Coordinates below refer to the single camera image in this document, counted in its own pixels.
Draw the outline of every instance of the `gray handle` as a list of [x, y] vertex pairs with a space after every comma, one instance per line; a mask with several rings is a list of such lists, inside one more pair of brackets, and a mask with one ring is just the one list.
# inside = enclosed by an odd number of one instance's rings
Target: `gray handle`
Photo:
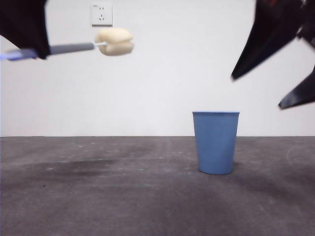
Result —
[[[79, 52], [85, 50], [92, 50], [94, 49], [93, 43], [77, 43], [77, 44], [63, 44], [63, 45], [55, 45], [50, 46], [50, 54], [62, 54], [62, 53], [72, 53], [72, 52]], [[22, 59], [29, 59], [29, 58], [37, 58], [37, 53], [34, 49], [26, 48], [20, 50], [13, 50], [6, 54], [0, 55], [0, 60], [7, 59], [7, 60], [22, 60]]]
[[64, 44], [50, 47], [50, 54], [72, 53], [94, 49], [93, 43]]

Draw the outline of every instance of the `sponge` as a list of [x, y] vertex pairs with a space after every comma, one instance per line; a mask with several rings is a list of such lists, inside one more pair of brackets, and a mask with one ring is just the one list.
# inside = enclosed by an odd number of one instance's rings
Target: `sponge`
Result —
[[132, 34], [121, 28], [101, 29], [95, 37], [95, 43], [106, 42], [106, 45], [99, 46], [101, 53], [107, 56], [120, 56], [131, 53], [134, 44], [130, 42]]

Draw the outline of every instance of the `blue trash can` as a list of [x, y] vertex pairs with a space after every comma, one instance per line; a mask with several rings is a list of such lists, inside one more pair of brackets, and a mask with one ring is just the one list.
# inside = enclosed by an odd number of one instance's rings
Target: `blue trash can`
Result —
[[201, 172], [226, 175], [232, 172], [239, 112], [193, 112]]

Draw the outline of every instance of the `concrete floor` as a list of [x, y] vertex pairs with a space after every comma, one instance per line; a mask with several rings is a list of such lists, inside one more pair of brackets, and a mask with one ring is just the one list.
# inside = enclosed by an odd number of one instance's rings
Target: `concrete floor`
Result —
[[3, 236], [314, 236], [315, 137], [237, 138], [234, 171], [192, 137], [2, 138]]

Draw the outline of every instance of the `wall socket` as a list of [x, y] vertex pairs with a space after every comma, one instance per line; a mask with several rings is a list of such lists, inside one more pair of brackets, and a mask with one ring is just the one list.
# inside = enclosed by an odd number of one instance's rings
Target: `wall socket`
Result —
[[91, 6], [92, 27], [113, 26], [113, 4], [109, 2], [96, 3]]

